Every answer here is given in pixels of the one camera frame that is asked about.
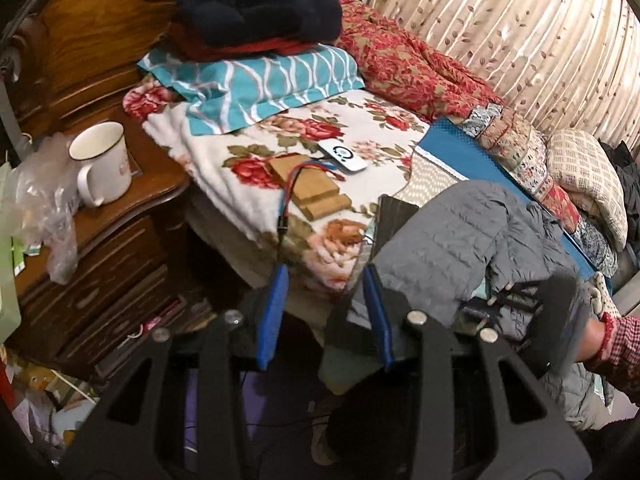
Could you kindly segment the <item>right hand in glove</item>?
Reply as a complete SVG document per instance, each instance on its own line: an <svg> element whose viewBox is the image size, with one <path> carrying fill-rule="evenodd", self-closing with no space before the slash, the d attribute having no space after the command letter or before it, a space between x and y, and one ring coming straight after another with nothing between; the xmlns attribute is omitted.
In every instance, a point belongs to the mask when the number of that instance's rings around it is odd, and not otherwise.
<svg viewBox="0 0 640 480"><path fill-rule="evenodd" d="M582 342L576 358L577 362L591 360L601 349L605 332L603 317L606 314L611 315L613 318L622 316L607 290L601 292L596 285L588 283L586 291L590 311L582 333Z"/></svg>

